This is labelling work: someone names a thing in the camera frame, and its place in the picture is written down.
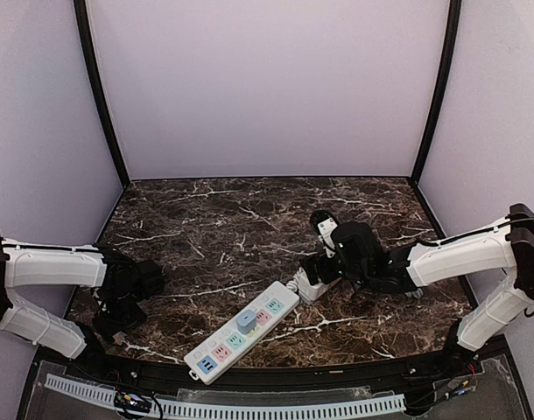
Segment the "white cube socket adapter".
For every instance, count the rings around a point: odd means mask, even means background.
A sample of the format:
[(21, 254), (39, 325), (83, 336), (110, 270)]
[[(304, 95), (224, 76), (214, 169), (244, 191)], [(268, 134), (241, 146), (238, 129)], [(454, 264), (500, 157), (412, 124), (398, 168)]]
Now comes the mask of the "white cube socket adapter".
[(311, 305), (334, 286), (333, 283), (311, 285), (308, 281), (299, 282), (299, 296), (302, 301)]

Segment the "blue plug adapter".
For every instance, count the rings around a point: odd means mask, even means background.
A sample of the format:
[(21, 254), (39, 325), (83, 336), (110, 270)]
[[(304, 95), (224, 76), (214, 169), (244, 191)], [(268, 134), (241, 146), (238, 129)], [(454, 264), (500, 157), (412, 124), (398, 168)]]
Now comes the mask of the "blue plug adapter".
[(237, 330), (241, 334), (247, 335), (256, 328), (256, 313), (251, 309), (247, 309), (236, 318), (235, 322)]

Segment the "white multicolour power strip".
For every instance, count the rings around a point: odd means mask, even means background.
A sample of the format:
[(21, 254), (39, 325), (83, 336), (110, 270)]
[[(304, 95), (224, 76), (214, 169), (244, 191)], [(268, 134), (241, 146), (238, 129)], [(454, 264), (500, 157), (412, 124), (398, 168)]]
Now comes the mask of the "white multicolour power strip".
[[(210, 385), (275, 329), (298, 305), (299, 278), (287, 283), (273, 282), (223, 326), (206, 337), (184, 356), (189, 375)], [(236, 318), (245, 310), (256, 313), (256, 328), (247, 335), (236, 327)]]

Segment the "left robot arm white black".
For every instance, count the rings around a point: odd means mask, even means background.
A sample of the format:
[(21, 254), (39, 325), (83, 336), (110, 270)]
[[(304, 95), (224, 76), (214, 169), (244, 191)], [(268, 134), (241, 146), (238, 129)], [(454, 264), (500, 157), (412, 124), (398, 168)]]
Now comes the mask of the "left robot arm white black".
[[(60, 318), (18, 294), (30, 285), (72, 285), (90, 290), (98, 305), (91, 325)], [(140, 302), (165, 288), (163, 270), (137, 262), (109, 245), (33, 244), (0, 234), (0, 330), (69, 360), (103, 353), (104, 343), (142, 325)]]

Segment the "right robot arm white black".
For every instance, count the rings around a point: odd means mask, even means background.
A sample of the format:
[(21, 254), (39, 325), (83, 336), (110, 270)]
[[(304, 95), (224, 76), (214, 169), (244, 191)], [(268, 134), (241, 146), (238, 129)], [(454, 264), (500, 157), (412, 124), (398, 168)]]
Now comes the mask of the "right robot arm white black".
[(437, 241), (416, 240), (386, 250), (369, 224), (339, 222), (328, 211), (312, 214), (320, 251), (302, 258), (289, 287), (311, 303), (340, 280), (354, 289), (417, 296), (450, 277), (502, 269), (502, 282), (457, 321), (445, 350), (474, 354), (520, 313), (534, 305), (534, 213), (524, 204), (485, 227)]

